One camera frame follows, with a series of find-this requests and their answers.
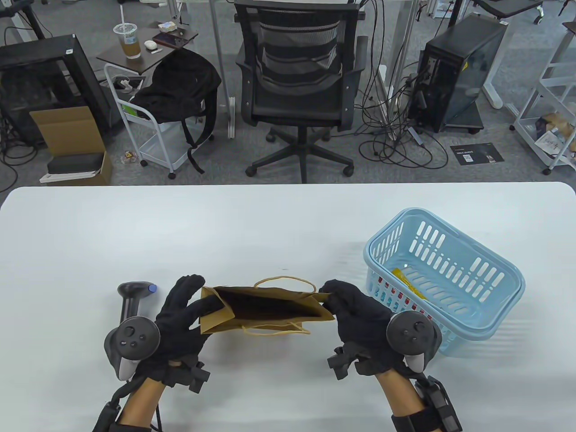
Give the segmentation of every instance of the forearm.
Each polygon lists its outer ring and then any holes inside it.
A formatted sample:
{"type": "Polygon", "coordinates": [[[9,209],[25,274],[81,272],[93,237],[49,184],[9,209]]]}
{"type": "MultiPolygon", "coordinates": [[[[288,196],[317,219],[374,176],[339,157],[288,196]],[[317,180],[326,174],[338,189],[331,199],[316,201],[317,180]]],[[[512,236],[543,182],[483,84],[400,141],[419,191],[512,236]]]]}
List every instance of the forearm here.
{"type": "Polygon", "coordinates": [[[161,382],[147,378],[128,399],[118,424],[150,428],[150,422],[165,388],[161,382]]]}
{"type": "Polygon", "coordinates": [[[376,375],[386,399],[390,404],[392,413],[396,417],[404,417],[422,411],[426,406],[416,392],[410,380],[404,378],[395,370],[376,375]]]}

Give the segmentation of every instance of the black glove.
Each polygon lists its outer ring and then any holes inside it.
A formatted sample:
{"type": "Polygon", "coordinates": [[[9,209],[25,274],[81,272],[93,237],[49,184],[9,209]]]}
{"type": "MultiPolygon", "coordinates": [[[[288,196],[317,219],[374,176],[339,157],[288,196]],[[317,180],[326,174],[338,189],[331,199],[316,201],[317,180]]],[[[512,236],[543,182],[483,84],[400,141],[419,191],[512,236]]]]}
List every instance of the black glove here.
{"type": "Polygon", "coordinates": [[[156,315],[156,326],[160,330],[160,345],[150,357],[138,364],[135,376],[146,376],[155,381],[165,377],[169,361],[178,361],[190,355],[198,355],[210,335],[200,334],[200,327],[190,326],[201,316],[216,312],[223,307],[215,295],[188,301],[204,286],[202,276],[182,276],[170,290],[164,306],[156,315]]]}
{"type": "Polygon", "coordinates": [[[336,316],[341,341],[354,342],[368,352],[370,368],[366,374],[395,369],[408,378],[416,375],[404,364],[404,356],[390,348],[386,338],[386,328],[393,315],[390,309],[362,294],[351,283],[336,279],[326,282],[320,292],[330,293],[324,307],[336,316]]]}

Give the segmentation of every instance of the brown paper bag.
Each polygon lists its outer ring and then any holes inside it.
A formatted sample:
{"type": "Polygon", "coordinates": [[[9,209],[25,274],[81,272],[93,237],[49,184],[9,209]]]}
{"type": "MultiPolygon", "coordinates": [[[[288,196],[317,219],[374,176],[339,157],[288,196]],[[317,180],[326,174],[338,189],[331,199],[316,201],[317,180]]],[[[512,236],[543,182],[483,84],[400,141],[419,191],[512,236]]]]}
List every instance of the brown paper bag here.
{"type": "Polygon", "coordinates": [[[216,295],[224,307],[200,318],[201,333],[218,333],[242,329],[253,336],[277,336],[293,333],[309,335],[302,327],[304,321],[332,321],[334,317],[320,302],[328,294],[316,292],[314,284],[292,276],[263,279],[254,286],[203,287],[202,297],[216,295]],[[312,286],[311,293],[288,291],[282,288],[260,288],[276,279],[295,279],[312,286]],[[272,332],[250,331],[249,329],[272,332]]]}

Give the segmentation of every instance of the computer tower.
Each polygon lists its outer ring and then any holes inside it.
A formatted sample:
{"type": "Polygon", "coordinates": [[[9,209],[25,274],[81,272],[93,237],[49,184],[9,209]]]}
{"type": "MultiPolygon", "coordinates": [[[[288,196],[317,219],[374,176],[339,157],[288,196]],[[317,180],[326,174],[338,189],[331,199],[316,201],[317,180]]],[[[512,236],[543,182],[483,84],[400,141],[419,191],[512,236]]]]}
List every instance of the computer tower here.
{"type": "Polygon", "coordinates": [[[471,14],[429,41],[408,117],[435,132],[453,123],[478,98],[505,31],[506,24],[471,14]]]}

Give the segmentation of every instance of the light blue plastic basket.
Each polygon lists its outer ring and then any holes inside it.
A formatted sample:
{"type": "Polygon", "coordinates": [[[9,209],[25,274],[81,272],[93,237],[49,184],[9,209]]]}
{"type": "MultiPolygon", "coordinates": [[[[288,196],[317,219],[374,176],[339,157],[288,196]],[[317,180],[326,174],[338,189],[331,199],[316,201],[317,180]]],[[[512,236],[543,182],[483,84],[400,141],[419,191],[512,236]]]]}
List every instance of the light blue plastic basket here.
{"type": "Polygon", "coordinates": [[[443,334],[440,352],[486,340],[525,290],[510,262],[424,209],[400,212],[366,244],[366,290],[393,312],[413,309],[443,334]],[[402,270],[426,300],[392,274],[402,270]]]}

